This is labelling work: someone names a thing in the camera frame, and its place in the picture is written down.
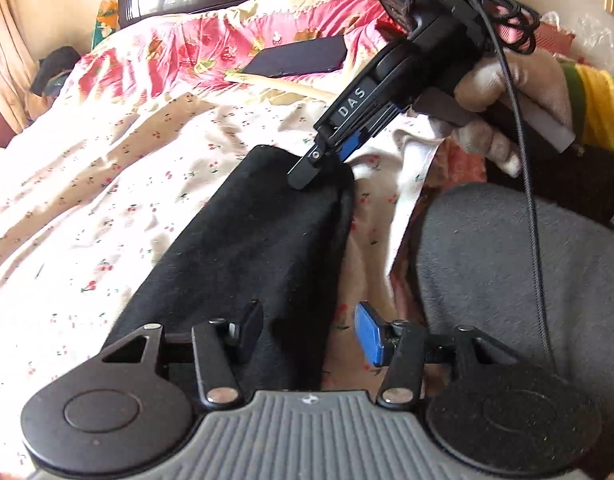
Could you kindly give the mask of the striped yellow green sleeve forearm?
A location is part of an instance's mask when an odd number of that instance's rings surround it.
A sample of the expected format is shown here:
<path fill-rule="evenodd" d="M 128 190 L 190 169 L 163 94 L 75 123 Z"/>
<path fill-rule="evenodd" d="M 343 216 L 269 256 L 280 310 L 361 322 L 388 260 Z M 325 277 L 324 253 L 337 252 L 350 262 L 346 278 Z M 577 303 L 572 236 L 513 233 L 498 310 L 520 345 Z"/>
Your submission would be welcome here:
<path fill-rule="evenodd" d="M 614 152 L 614 75 L 583 64 L 560 65 L 578 142 Z"/>

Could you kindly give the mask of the right hand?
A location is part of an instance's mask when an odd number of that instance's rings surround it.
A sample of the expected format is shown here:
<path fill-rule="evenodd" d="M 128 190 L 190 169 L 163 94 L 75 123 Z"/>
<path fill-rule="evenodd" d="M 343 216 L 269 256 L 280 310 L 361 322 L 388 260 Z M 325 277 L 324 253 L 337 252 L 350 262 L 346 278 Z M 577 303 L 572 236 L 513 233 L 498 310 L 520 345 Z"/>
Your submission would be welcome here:
<path fill-rule="evenodd" d="M 508 51 L 511 80 L 519 100 L 528 156 L 545 158 L 575 142 L 572 105 L 557 58 L 539 49 L 531 55 Z M 429 118 L 437 136 L 450 136 L 466 153 L 483 156 L 504 174 L 522 171 L 516 118 L 504 72 L 494 58 L 482 58 L 453 90 L 449 110 L 463 108 L 461 119 Z"/>

